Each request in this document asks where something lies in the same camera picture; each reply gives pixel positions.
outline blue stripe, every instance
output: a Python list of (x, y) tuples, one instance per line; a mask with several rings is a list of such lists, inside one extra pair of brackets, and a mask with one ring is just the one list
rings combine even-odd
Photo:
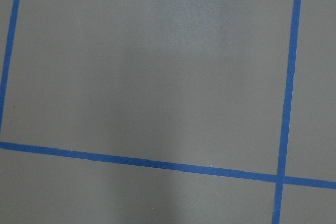
[(336, 189), (336, 182), (308, 178), (285, 177), (285, 184)]
[(0, 129), (1, 129), (1, 124), (2, 124), (2, 116), (4, 112), (9, 65), (11, 64), (10, 58), (12, 56), (13, 41), (14, 41), (14, 35), (15, 35), (17, 13), (19, 10), (19, 3), (20, 3), (20, 0), (13, 0), (11, 20), (9, 21), (9, 29), (8, 29), (8, 34), (7, 34), (5, 57), (4, 57), (1, 82), (0, 82)]
[(294, 0), (290, 39), (289, 39), (285, 100), (283, 102), (284, 109), (282, 112), (282, 126), (281, 126), (277, 181), (274, 196), (274, 211), (273, 211), (272, 224), (280, 223), (282, 192), (284, 188), (283, 184), (285, 179), (285, 168), (286, 168), (286, 157), (288, 146), (290, 112), (291, 112), (292, 95), (293, 95), (295, 60), (296, 60), (296, 50), (298, 42), (300, 7), (301, 7), (301, 0)]
[(222, 177), (252, 179), (252, 180), (259, 180), (259, 181), (273, 182), (273, 183), (276, 181), (276, 176), (271, 175), (271, 174), (243, 172), (240, 170), (230, 170), (230, 169), (214, 168), (214, 167), (207, 167), (207, 166), (186, 165), (186, 164), (179, 164), (179, 163), (154, 161), (154, 160), (140, 159), (140, 158), (70, 151), (70, 150), (40, 147), (40, 146), (25, 145), (25, 144), (0, 142), (0, 149), (46, 154), (46, 155), (60, 156), (60, 157), (79, 158), (79, 159), (101, 161), (101, 162), (123, 164), (123, 165), (134, 165), (134, 166), (143, 166), (143, 167), (151, 167), (151, 168), (158, 168), (158, 169), (178, 170), (181, 172), (188, 172), (188, 173), (199, 173), (199, 174), (208, 174), (208, 175), (222, 176)]

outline gray floor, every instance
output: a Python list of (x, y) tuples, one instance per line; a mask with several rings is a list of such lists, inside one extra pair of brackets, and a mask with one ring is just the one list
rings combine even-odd
[[(20, 0), (0, 140), (276, 174), (292, 6)], [(335, 10), (302, 0), (287, 176), (336, 181)], [(0, 150), (3, 223), (267, 224), (274, 188)], [(285, 185), (281, 224), (335, 213), (335, 190)]]

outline vertical blue line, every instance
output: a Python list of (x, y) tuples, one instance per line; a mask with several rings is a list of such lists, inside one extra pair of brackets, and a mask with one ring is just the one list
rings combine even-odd
[(284, 190), (283, 184), (285, 180), (290, 112), (291, 112), (291, 106), (292, 106), (295, 60), (296, 60), (296, 50), (297, 50), (297, 42), (298, 42), (300, 7), (301, 7), (301, 0), (294, 0), (293, 12), (292, 12), (292, 23), (291, 23), (291, 30), (290, 30), (290, 39), (289, 39), (285, 100), (283, 102), (284, 109), (282, 111), (282, 126), (281, 126), (278, 170), (277, 170), (277, 179), (276, 179), (276, 186), (275, 186), (274, 211), (273, 211), (272, 224), (280, 223), (282, 192)]
[(1, 124), (2, 124), (2, 116), (4, 112), (9, 65), (11, 64), (10, 58), (12, 56), (13, 41), (14, 41), (14, 35), (15, 35), (17, 13), (19, 10), (19, 3), (20, 3), (20, 0), (13, 0), (11, 20), (9, 21), (9, 29), (8, 29), (8, 34), (7, 34), (5, 57), (4, 57), (1, 82), (0, 82), (0, 129), (1, 129)]

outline horizontal blue line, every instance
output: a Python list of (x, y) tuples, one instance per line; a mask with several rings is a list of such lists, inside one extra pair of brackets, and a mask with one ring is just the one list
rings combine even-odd
[(154, 160), (148, 160), (148, 159), (121, 157), (121, 156), (89, 153), (89, 152), (70, 151), (70, 150), (40, 147), (40, 146), (34, 146), (34, 145), (0, 142), (0, 148), (6, 149), (6, 150), (13, 150), (13, 151), (46, 154), (46, 155), (60, 156), (60, 157), (79, 158), (79, 159), (101, 161), (101, 162), (108, 162), (108, 163), (115, 163), (115, 164), (143, 166), (143, 167), (151, 167), (151, 168), (167, 169), (167, 170), (178, 170), (181, 172), (188, 172), (188, 173), (199, 173), (199, 174), (208, 174), (208, 175), (214, 175), (214, 176), (252, 179), (252, 180), (265, 181), (265, 182), (275, 182), (276, 180), (276, 176), (271, 175), (271, 174), (244, 172), (240, 170), (222, 169), (222, 168), (197, 166), (197, 165), (186, 165), (186, 164), (179, 164), (179, 163), (170, 163), (170, 162), (154, 161)]

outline gray surface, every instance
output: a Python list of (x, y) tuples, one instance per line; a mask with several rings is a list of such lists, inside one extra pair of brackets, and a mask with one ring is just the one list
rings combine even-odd
[(271, 222), (274, 184), (0, 150), (6, 224)]
[(285, 185), (281, 224), (336, 223), (336, 190)]
[(13, 0), (0, 0), (0, 74), (2, 72), (2, 62), (5, 55), (7, 32), (9, 27), (10, 11)]
[(302, 0), (286, 174), (336, 181), (336, 5)]
[(4, 141), (276, 173), (293, 0), (22, 0)]

